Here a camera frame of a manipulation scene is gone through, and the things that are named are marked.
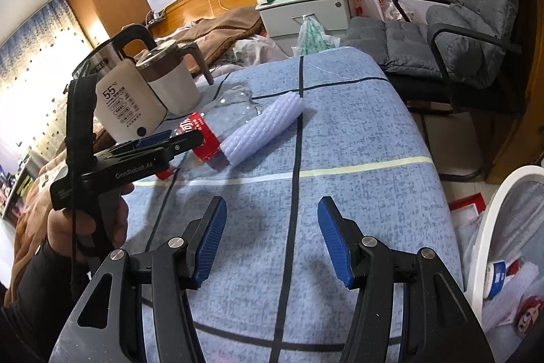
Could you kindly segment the left hand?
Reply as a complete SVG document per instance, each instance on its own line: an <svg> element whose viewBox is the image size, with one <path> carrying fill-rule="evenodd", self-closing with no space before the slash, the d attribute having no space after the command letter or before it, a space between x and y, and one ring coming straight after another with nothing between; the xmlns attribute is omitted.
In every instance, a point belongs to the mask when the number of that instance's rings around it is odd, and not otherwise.
<svg viewBox="0 0 544 363"><path fill-rule="evenodd" d="M113 246L118 249L123 246L128 229L128 204L123 199L127 194L135 190L135 185L124 185L120 191L120 197L116 205ZM68 209L52 210L47 222L47 240L51 249L63 257L72 257L72 237L74 235L91 235L96 229L96 223L91 216L79 212L73 216Z"/></svg>

